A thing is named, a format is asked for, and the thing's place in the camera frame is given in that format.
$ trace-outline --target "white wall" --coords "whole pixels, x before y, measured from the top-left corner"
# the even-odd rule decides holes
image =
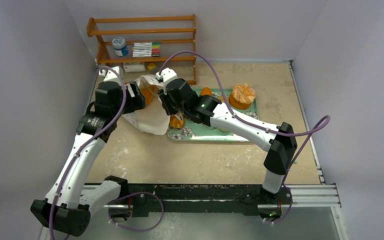
[[[293,59],[327,2],[327,0],[65,1],[94,57],[97,52],[97,40],[86,35],[90,17],[196,14],[197,50],[212,60],[223,61]],[[165,53],[170,54],[185,48],[187,49],[187,45],[179,45],[177,48],[167,49]]]
[[[0,239],[37,239],[30,205],[67,159],[94,65],[63,0],[0,0]]]
[[[384,1],[329,0],[294,71],[351,239],[384,239]]]

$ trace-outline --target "wooden shelf rail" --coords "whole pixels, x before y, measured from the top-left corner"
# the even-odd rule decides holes
[[[155,21],[192,21],[192,27],[182,28],[152,28],[152,29],[115,29],[115,30],[99,30],[97,24],[108,23],[131,23],[131,22],[155,22]],[[164,40],[135,40],[130,41],[126,39],[126,44],[132,45],[133,43],[143,42],[161,42],[161,44],[192,44],[193,51],[196,52],[195,35],[197,33],[197,21],[195,15],[190,16],[157,16],[157,17],[126,17],[126,18],[89,18],[86,28],[89,37],[96,36],[98,41],[98,52],[96,54],[96,61],[98,64],[117,64],[117,63],[132,63],[132,62],[164,62],[168,57],[123,57],[123,58],[110,58],[107,47],[112,43],[104,41],[102,36],[105,35],[130,35],[130,34],[172,34],[172,33],[192,33],[192,38],[188,39],[164,39]],[[196,56],[176,56],[172,59],[175,62],[193,62],[193,79],[188,80],[190,84],[197,83],[197,69],[196,69]]]

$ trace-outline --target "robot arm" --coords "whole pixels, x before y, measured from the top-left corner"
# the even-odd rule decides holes
[[[136,83],[128,83],[126,87],[128,91],[126,91],[126,104],[122,114],[143,109],[146,102],[145,97]],[[92,165],[107,143],[111,132],[116,129],[116,123],[92,140],[71,163],[80,146],[101,131],[115,117],[121,107],[122,99],[121,83],[114,73],[109,72],[95,91],[95,101],[87,107],[86,114],[79,120],[74,144],[58,179],[46,194],[45,199],[34,200],[30,207],[30,211],[44,227],[49,227],[50,209],[56,197],[57,188],[70,164],[72,166],[65,177],[65,182],[60,186],[62,189],[53,212],[54,230],[78,237],[86,230],[91,216],[97,210],[126,194],[122,190],[127,189],[125,187],[128,184],[127,181],[109,176],[99,187],[86,195],[81,195]]]
[[[263,122],[235,110],[232,115],[225,103],[209,95],[198,96],[185,80],[178,78],[176,73],[169,68],[164,69],[161,74],[157,73],[156,77],[164,85],[164,89],[160,90],[158,95],[167,115],[183,113],[195,123],[228,130],[248,139],[267,152],[264,161],[267,173],[262,187],[272,194],[279,191],[297,149],[295,137],[285,137],[263,131],[244,124],[235,116],[240,116],[241,119],[262,125],[275,132],[293,134],[294,130],[291,125],[284,122],[278,126]]]

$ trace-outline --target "metal frame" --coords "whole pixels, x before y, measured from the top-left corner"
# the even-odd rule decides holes
[[[154,184],[156,186],[162,186],[167,184]],[[82,195],[89,193],[99,185],[88,184],[83,187]],[[287,185],[293,196],[294,208],[339,208],[341,202],[338,196],[336,185]],[[178,202],[190,202],[190,199],[176,200]],[[114,209],[127,209],[128,206],[125,204],[106,204],[104,208]],[[276,208],[276,205],[272,204],[260,204],[259,209]]]
[[[347,226],[345,225],[344,217],[342,216],[340,207],[335,206],[331,207],[330,209],[332,211],[339,240],[349,240]]]

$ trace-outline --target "tray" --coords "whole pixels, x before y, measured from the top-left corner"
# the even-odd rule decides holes
[[[198,95],[201,93],[202,88],[192,88]],[[222,95],[219,88],[211,88],[212,96],[219,97]],[[224,88],[224,93],[227,97],[231,94],[232,89]],[[257,102],[251,104],[246,110],[234,108],[238,112],[259,119]],[[216,142],[248,142],[247,139],[238,136],[232,132],[221,131],[215,127],[209,127],[203,124],[197,124],[189,119],[185,119],[184,126],[180,129],[168,128],[167,135],[170,139],[175,141],[216,141]]]

